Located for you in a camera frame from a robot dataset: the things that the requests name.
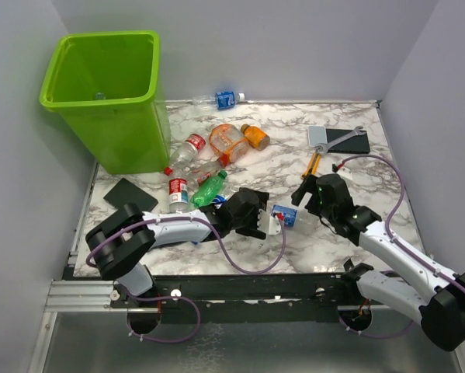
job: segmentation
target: gray floor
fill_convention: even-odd
[[[383,310],[371,330],[389,333],[406,323]],[[339,324],[206,324],[193,340],[178,345],[129,338],[125,315],[118,313],[64,313],[55,328],[47,373],[460,371],[454,355],[432,345],[417,326],[401,338],[379,341],[346,333]],[[182,335],[190,328],[163,326],[158,334]]]

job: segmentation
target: metal wrench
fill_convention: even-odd
[[[349,140],[350,138],[354,138],[355,136],[361,136],[362,134],[366,134],[365,131],[362,131],[362,126],[357,126],[353,129],[353,131],[341,136],[340,138],[336,138],[334,141],[329,142],[328,144],[316,144],[315,151],[318,154],[327,154],[328,149],[336,146],[337,144],[341,144],[342,142]]]

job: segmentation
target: screw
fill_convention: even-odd
[[[111,293],[109,293],[109,299],[112,301],[118,301],[120,299],[120,293],[116,290],[113,290]]]

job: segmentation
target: marble tabletop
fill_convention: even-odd
[[[172,128],[172,150],[198,127],[210,124],[231,123],[238,127],[251,124],[260,127],[270,137],[270,145],[259,152],[251,149],[235,164],[227,167],[227,183],[233,188],[250,187],[270,193],[268,209],[274,204],[292,207],[290,195],[301,183],[300,175],[307,167],[313,148],[307,144],[307,126],[315,124],[327,128],[352,129],[363,126],[368,133],[373,154],[390,159],[389,146],[380,124],[377,109],[368,104],[253,104],[246,103],[234,109],[202,115],[189,104],[168,106]],[[317,174],[331,172],[334,162],[347,155],[325,155]],[[205,148],[191,165],[214,159],[213,152]],[[347,180],[355,204],[372,208],[383,218],[396,203],[400,185],[392,170],[372,159],[357,159],[347,166],[352,170],[352,180]],[[168,212],[168,188],[165,175],[147,173],[139,175],[110,175],[99,167],[78,247],[75,264],[76,277],[99,275],[97,269],[88,267],[85,258],[88,247],[85,234],[114,212],[103,197],[125,177],[153,197],[159,203],[153,212]],[[300,205],[302,224],[288,230],[286,253],[270,273],[312,273],[343,270],[343,263],[351,258],[353,263],[365,262],[378,270],[389,267],[378,258],[347,239],[332,234],[318,219],[303,210]],[[403,203],[393,220],[393,229],[412,245],[420,247],[410,209]],[[261,270],[278,255],[281,235],[270,235],[266,240],[253,239],[231,233],[224,242],[232,259],[247,270]],[[179,246],[153,249],[141,260],[153,274],[238,274],[225,259],[216,242],[199,245],[184,243]]]

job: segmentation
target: gray wall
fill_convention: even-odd
[[[465,0],[442,0],[383,101],[425,247],[465,271]]]
[[[61,273],[92,160],[39,106],[57,40],[47,0],[0,1],[0,372],[24,372]]]
[[[382,99],[437,0],[52,0],[71,33],[153,29],[167,99]]]

